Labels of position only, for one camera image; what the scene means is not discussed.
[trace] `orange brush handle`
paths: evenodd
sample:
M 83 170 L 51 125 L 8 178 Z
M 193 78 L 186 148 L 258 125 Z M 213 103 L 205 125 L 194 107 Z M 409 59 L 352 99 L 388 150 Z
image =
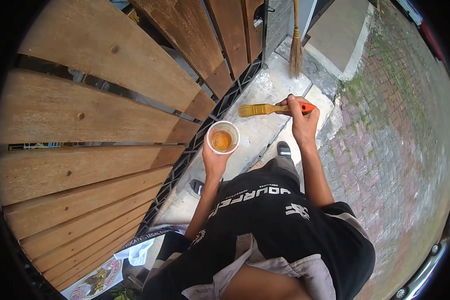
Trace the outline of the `orange brush handle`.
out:
M 302 109 L 302 113 L 310 112 L 317 108 L 317 106 L 310 104 L 310 103 L 299 102 L 299 104 L 300 104 L 300 108 Z

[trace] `amber liquid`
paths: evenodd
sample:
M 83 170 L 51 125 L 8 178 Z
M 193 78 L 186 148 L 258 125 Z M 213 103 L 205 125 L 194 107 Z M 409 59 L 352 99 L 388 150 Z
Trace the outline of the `amber liquid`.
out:
M 211 136 L 211 144 L 218 151 L 225 151 L 232 144 L 232 136 L 226 131 L 217 131 Z

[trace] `hand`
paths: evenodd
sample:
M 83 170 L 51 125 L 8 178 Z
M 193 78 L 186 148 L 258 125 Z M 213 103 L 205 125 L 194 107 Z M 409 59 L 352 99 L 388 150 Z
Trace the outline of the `hand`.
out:
M 293 118 L 292 134 L 300 150 L 305 147 L 315 146 L 315 133 L 317 132 L 318 117 L 320 116 L 320 110 L 318 108 L 313 109 L 306 115 L 302 114 L 300 109 L 300 102 L 310 103 L 304 97 L 289 94 L 287 99 L 283 99 L 277 103 L 278 106 L 288 105 L 290 111 L 278 111 L 277 114 L 291 116 Z
M 230 155 L 229 154 L 217 154 L 212 151 L 207 141 L 203 141 L 203 151 L 201 153 L 203 156 L 203 162 L 205 164 L 205 174 L 207 180 L 220 180 L 222 175 L 225 173 L 225 169 L 227 168 L 227 161 Z

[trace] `sandal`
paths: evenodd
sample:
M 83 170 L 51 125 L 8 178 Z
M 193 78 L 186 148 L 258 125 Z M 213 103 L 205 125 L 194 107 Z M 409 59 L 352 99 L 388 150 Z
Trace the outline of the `sandal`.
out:
M 285 157 L 287 159 L 292 159 L 292 153 L 290 152 L 290 147 L 286 141 L 279 141 L 277 144 L 277 152 L 279 156 Z
M 192 181 L 190 181 L 190 186 L 192 187 L 192 190 L 198 195 L 201 196 L 202 195 L 202 189 L 204 188 L 204 183 L 197 180 L 197 179 L 193 179 Z

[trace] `gray wall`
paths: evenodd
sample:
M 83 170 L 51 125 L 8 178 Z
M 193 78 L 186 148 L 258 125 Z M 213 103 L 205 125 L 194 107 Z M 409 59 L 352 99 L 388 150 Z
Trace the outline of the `gray wall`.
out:
M 304 37 L 304 30 L 309 26 L 312 19 L 313 9 L 317 4 L 317 0 L 298 0 L 298 27 L 300 29 L 300 38 Z M 293 10 L 288 25 L 288 35 L 293 37 L 294 17 Z
M 275 12 L 268 13 L 265 59 L 287 36 L 290 14 L 293 12 L 293 0 L 269 0 L 268 6 L 275 9 Z

